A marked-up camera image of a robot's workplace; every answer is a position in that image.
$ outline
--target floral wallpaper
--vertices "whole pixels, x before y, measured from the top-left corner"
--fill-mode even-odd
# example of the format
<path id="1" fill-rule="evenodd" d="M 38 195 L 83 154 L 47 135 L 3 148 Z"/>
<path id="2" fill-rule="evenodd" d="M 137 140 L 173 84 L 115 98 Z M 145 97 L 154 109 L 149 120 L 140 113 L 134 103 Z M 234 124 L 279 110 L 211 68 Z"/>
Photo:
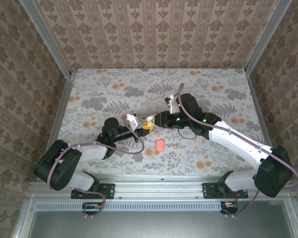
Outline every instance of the floral wallpaper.
<path id="1" fill-rule="evenodd" d="M 123 125 L 128 113 L 146 118 L 168 111 L 164 98 L 176 93 L 181 82 L 185 83 L 183 93 L 191 93 L 203 111 L 213 112 L 263 142 L 244 69 L 79 69 L 59 138 L 70 144 L 91 142 L 109 117 Z M 188 128 L 180 133 L 194 138 Z M 165 142 L 162 152 L 155 150 L 158 139 Z M 221 176 L 231 169 L 251 169 L 227 148 L 201 136 L 185 139 L 176 129 L 155 126 L 143 140 L 145 149 L 140 154 L 115 152 L 109 159 L 82 162 L 77 168 L 97 174 L 187 176 Z M 130 138 L 118 142 L 117 147 L 135 152 L 141 144 Z"/>
<path id="2" fill-rule="evenodd" d="M 244 68 L 277 0 L 35 0 L 78 68 Z"/>
<path id="3" fill-rule="evenodd" d="M 298 0 L 292 1 L 251 78 L 273 144 L 288 150 L 298 170 Z"/>
<path id="4" fill-rule="evenodd" d="M 0 238 L 13 232 L 64 77 L 17 0 L 0 0 Z"/>

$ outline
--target orange block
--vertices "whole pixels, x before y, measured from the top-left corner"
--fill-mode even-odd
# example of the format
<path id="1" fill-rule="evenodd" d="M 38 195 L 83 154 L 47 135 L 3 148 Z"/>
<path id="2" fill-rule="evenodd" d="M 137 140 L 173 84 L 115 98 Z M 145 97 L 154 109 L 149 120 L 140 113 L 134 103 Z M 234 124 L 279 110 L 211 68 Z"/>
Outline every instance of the orange block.
<path id="1" fill-rule="evenodd" d="M 163 151 L 164 150 L 164 140 L 156 140 L 155 141 L 155 149 L 157 151 Z"/>

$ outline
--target table surface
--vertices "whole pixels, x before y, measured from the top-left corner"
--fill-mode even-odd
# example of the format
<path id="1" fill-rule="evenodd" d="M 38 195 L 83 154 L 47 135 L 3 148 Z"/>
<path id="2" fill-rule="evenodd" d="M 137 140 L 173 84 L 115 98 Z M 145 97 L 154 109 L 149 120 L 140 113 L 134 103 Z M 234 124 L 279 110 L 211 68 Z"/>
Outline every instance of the table surface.
<path id="1" fill-rule="evenodd" d="M 62 122 L 59 139 L 69 144 L 94 141 L 104 121 L 128 113 L 140 117 L 167 111 L 164 98 L 176 93 L 193 95 L 205 112 L 212 112 L 234 129 L 263 143 L 262 131 L 243 69 L 79 69 Z M 190 129 L 180 130 L 194 137 Z M 96 174 L 216 175 L 251 166 L 227 148 L 199 136 L 184 139 L 175 129 L 155 127 L 143 137 L 145 150 L 128 155 L 115 152 L 107 160 L 79 163 L 77 168 Z M 157 139 L 165 141 L 155 151 Z M 138 151 L 140 143 L 130 138 L 117 143 L 126 151 Z"/>

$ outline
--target purple cable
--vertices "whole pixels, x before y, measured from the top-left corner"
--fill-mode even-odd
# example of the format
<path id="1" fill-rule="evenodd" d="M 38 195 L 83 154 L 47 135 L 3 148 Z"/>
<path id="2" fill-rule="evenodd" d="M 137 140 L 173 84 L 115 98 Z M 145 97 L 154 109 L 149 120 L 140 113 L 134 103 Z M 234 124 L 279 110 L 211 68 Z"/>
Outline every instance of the purple cable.
<path id="1" fill-rule="evenodd" d="M 99 195 L 99 196 L 102 197 L 102 200 L 103 200 L 102 205 L 99 208 L 99 210 L 95 214 L 93 214 L 93 216 L 97 216 L 100 213 L 100 211 L 103 210 L 103 208 L 105 206 L 105 203 L 106 203 L 106 198 L 105 198 L 104 194 L 102 194 L 100 192 L 84 191 L 84 190 L 81 190 L 79 188 L 74 188 L 74 189 L 77 190 L 77 191 L 79 191 L 79 192 L 88 193 L 88 194 L 97 194 L 97 195 Z M 87 204 L 85 204 L 85 207 L 84 207 L 84 210 L 83 210 L 84 215 L 87 215 L 86 214 L 86 207 L 88 207 L 89 205 L 94 205 L 94 204 L 95 203 L 87 203 Z"/>
<path id="2" fill-rule="evenodd" d="M 208 123 L 204 123 L 202 121 L 199 121 L 199 120 L 196 120 L 193 116 L 191 116 L 187 110 L 185 110 L 185 108 L 183 107 L 183 104 L 182 104 L 182 101 L 181 101 L 181 91 L 183 90 L 183 87 L 184 87 L 184 83 L 181 83 L 180 86 L 179 86 L 179 90 L 178 90 L 178 98 L 179 98 L 179 103 L 180 103 L 180 106 L 182 107 L 182 110 L 184 111 L 184 113 L 193 121 L 195 121 L 196 123 L 198 124 L 201 124 L 201 125 L 205 125 L 205 126 L 208 126 L 208 127 L 212 127 L 212 128 L 216 128 L 216 129 L 220 129 L 220 130 L 223 130 L 223 131 L 226 131 L 226 132 L 229 132 L 231 133 L 232 135 L 235 135 L 236 137 L 238 137 L 239 139 L 247 142 L 248 144 L 254 146 L 256 149 L 264 152 L 265 154 L 271 156 L 272 158 L 274 158 L 275 160 L 277 160 L 279 163 L 281 163 L 282 165 L 284 165 L 285 167 L 287 167 L 289 170 L 291 170 L 297 177 L 298 179 L 298 172 L 293 168 L 291 167 L 289 164 L 287 164 L 286 162 L 282 161 L 280 158 L 278 158 L 277 156 L 273 155 L 272 153 L 270 153 L 269 151 L 267 150 L 264 150 L 264 149 L 261 149 L 260 146 L 258 146 L 257 144 L 253 143 L 252 141 L 249 141 L 248 139 L 244 138 L 243 136 L 235 133 L 234 131 L 230 131 L 229 129 L 225 128 L 225 127 L 221 127 L 221 126 L 218 126 L 218 125 L 212 125 L 212 124 L 208 124 Z M 284 189 L 286 190 L 297 190 L 298 189 L 298 184 L 296 186 L 293 186 L 293 187 L 285 187 Z"/>
<path id="3" fill-rule="evenodd" d="M 241 210 L 240 212 L 237 212 L 237 213 L 235 213 L 235 214 L 232 214 L 232 213 L 230 213 L 228 210 L 226 210 L 226 209 L 222 209 L 222 211 L 225 211 L 226 213 L 228 213 L 228 214 L 230 214 L 230 215 L 232 215 L 232 216 L 239 216 L 239 215 L 241 215 L 241 214 L 243 214 L 252 204 L 253 204 L 253 202 L 255 201 L 255 199 L 257 198 L 257 196 L 258 196 L 258 193 L 259 193 L 259 190 L 257 190 L 257 192 L 255 193 L 255 195 L 254 195 L 254 197 L 253 197 L 253 199 L 250 201 L 250 203 L 243 209 L 243 210 Z"/>
<path id="4" fill-rule="evenodd" d="M 49 173 L 49 175 L 48 175 L 48 179 L 47 179 L 48 187 L 49 187 L 50 189 L 52 189 L 52 188 L 51 188 L 51 185 L 50 185 L 50 184 L 51 184 L 51 177 L 52 177 L 52 174 L 53 174 L 53 172 L 54 172 L 54 169 L 55 169 L 56 165 L 57 165 L 58 162 L 61 160 L 61 158 L 65 155 L 65 153 L 68 152 L 70 149 L 72 149 L 72 148 L 74 148 L 74 147 L 82 147 L 82 148 L 83 148 L 83 147 L 85 147 L 85 146 L 101 145 L 101 146 L 107 147 L 107 148 L 109 148 L 109 149 L 112 149 L 112 150 L 115 150 L 115 151 L 119 151 L 119 152 L 122 152 L 122 153 L 125 153 L 125 154 L 129 154 L 129 155 L 135 155 L 135 154 L 139 154 L 139 153 L 143 152 L 144 149 L 145 149 L 145 144 L 144 144 L 143 140 L 141 140 L 140 137 L 139 137 L 133 130 L 131 130 L 131 128 L 126 124 L 125 121 L 124 121 L 124 124 L 125 124 L 125 126 L 127 127 L 127 129 L 131 131 L 131 133 L 132 133 L 132 134 L 133 134 L 133 135 L 140 141 L 141 145 L 143 146 L 142 149 L 141 149 L 140 151 L 137 151 L 137 152 L 128 152 L 128 151 L 124 151 L 124 150 L 121 150 L 121 149 L 117 149 L 117 148 L 112 147 L 112 146 L 109 146 L 109 145 L 102 144 L 102 143 L 100 143 L 100 142 L 91 142 L 91 143 L 84 143 L 84 144 L 81 144 L 81 145 L 76 144 L 76 145 L 69 146 L 69 147 L 66 148 L 66 149 L 65 149 L 65 150 L 58 156 L 58 158 L 55 160 L 55 162 L 54 162 L 54 164 L 53 164 L 53 166 L 52 166 L 52 168 L 51 168 L 51 170 L 50 170 L 50 173 Z"/>

